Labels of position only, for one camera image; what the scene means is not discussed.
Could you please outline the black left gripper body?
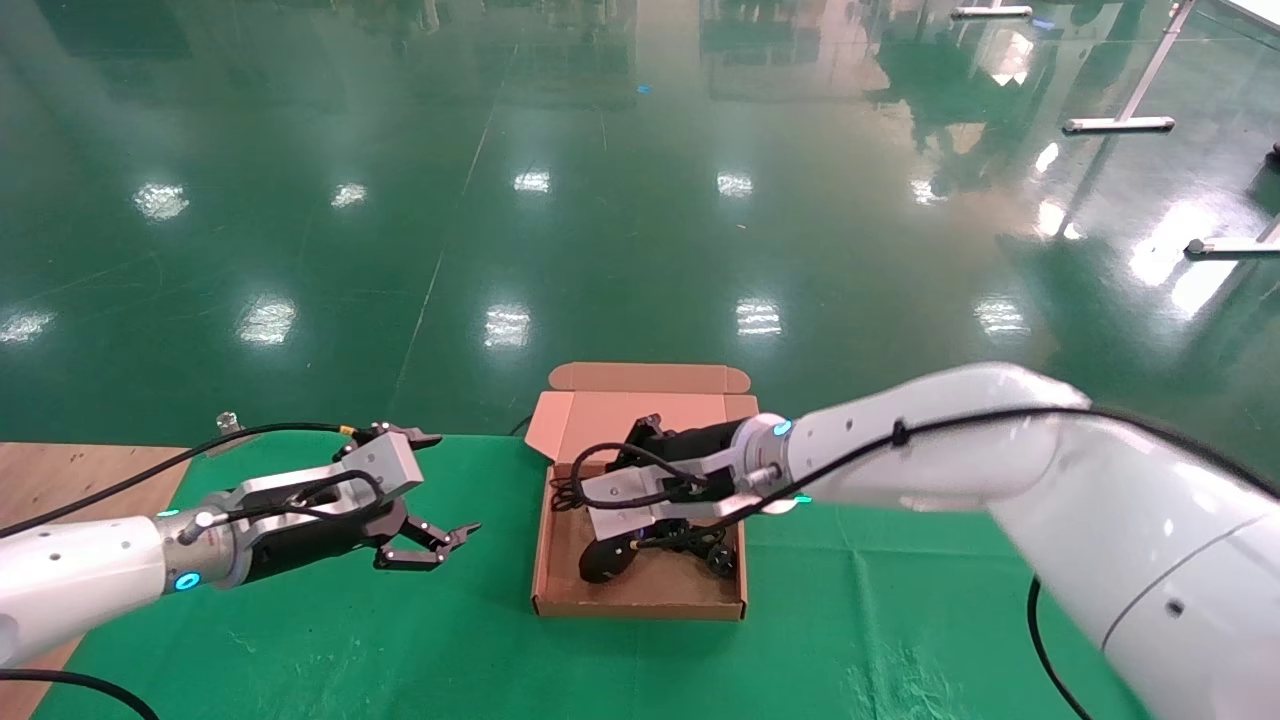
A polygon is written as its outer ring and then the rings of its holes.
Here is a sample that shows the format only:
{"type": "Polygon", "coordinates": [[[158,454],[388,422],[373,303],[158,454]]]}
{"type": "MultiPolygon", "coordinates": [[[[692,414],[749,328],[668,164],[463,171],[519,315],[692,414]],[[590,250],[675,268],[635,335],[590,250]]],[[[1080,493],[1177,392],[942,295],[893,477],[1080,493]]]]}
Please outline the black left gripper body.
{"type": "Polygon", "coordinates": [[[260,582],[356,550],[380,547],[398,534],[406,518],[404,501],[396,498],[346,519],[314,519],[273,532],[253,544],[243,583],[260,582]]]}

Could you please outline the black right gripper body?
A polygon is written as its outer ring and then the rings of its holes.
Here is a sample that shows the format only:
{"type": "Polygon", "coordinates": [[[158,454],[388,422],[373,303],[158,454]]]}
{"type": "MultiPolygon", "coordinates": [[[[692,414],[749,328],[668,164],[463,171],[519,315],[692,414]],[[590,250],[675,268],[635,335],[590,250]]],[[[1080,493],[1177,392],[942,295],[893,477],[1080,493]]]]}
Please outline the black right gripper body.
{"type": "MultiPolygon", "coordinates": [[[[735,433],[744,423],[744,419],[737,419],[733,421],[724,421],[710,427],[686,430],[669,430],[663,428],[668,436],[663,451],[663,456],[666,459],[662,461],[675,464],[677,461],[694,460],[696,457],[705,457],[723,451],[732,445],[735,433]]],[[[626,448],[618,451],[618,469],[644,466],[627,465],[626,448]]]]}

